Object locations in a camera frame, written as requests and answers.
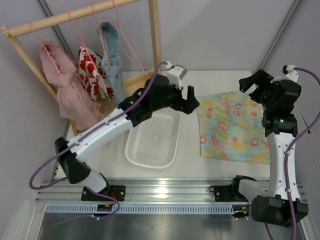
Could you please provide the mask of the floral pastel skirt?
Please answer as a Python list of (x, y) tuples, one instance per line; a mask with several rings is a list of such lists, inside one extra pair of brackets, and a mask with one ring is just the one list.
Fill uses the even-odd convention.
[(200, 155), (252, 164), (270, 162), (261, 106), (240, 91), (197, 97)]

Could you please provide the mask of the pink wire hanger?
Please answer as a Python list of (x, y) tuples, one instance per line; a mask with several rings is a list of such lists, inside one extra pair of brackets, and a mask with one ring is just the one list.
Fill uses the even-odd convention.
[(114, 25), (117, 28), (117, 30), (119, 30), (120, 35), (122, 36), (123, 40), (125, 41), (125, 45), (128, 48), (128, 50), (130, 51), (130, 53), (128, 53), (127, 49), (125, 47), (123, 47), (123, 45), (121, 43), (119, 44), (120, 49), (126, 55), (126, 57), (131, 62), (131, 64), (135, 67), (135, 69), (139, 72), (139, 74), (142, 77), (145, 77), (146, 76), (146, 71), (143, 69), (142, 64), (138, 60), (134, 49), (132, 48), (130, 42), (127, 39), (127, 36), (126, 36), (125, 32), (123, 31), (122, 25), (120, 23), (120, 16), (119, 16), (118, 6), (117, 6), (117, 4), (116, 4), (116, 2), (114, 0), (112, 0), (112, 3), (113, 3), (113, 6), (115, 8), (115, 12), (116, 12), (116, 22), (110, 20), (106, 16), (104, 16), (103, 19), (106, 22)]

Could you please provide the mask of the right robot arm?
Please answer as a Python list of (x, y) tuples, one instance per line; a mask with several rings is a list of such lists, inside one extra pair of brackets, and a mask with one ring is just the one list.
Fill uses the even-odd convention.
[(302, 87), (293, 68), (283, 73), (274, 78), (260, 69), (239, 80), (243, 93), (256, 86), (249, 96), (263, 107), (261, 123), (269, 147), (269, 185), (263, 190), (254, 178), (237, 175), (231, 182), (231, 191), (250, 202), (254, 221), (293, 228), (309, 213), (308, 205), (301, 202), (295, 168), (298, 122), (292, 111)]

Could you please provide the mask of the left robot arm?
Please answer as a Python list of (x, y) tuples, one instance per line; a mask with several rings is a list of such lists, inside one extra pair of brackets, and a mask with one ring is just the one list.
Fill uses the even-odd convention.
[(58, 138), (55, 141), (57, 160), (68, 181), (95, 193), (107, 189), (108, 181), (87, 165), (87, 159), (113, 138), (150, 119), (155, 111), (171, 108), (191, 114), (200, 105), (195, 89), (188, 86), (187, 98), (183, 98), (182, 91), (170, 82), (168, 75), (156, 74), (93, 127), (70, 140)]

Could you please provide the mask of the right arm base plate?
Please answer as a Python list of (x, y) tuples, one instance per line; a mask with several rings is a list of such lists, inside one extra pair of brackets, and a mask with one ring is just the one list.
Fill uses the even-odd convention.
[(212, 185), (208, 191), (214, 195), (214, 200), (218, 203), (249, 202), (242, 194), (235, 192), (231, 185)]

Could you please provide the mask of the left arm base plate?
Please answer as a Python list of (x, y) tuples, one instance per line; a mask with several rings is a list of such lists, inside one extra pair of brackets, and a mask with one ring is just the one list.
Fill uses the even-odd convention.
[[(126, 186), (125, 185), (110, 185), (104, 190), (102, 190), (100, 195), (108, 196), (113, 198), (119, 202), (123, 202), (125, 200), (126, 195)], [(108, 201), (109, 199), (102, 197), (100, 195), (96, 195), (92, 193), (87, 187), (83, 187), (81, 200), (85, 202), (102, 202)]]

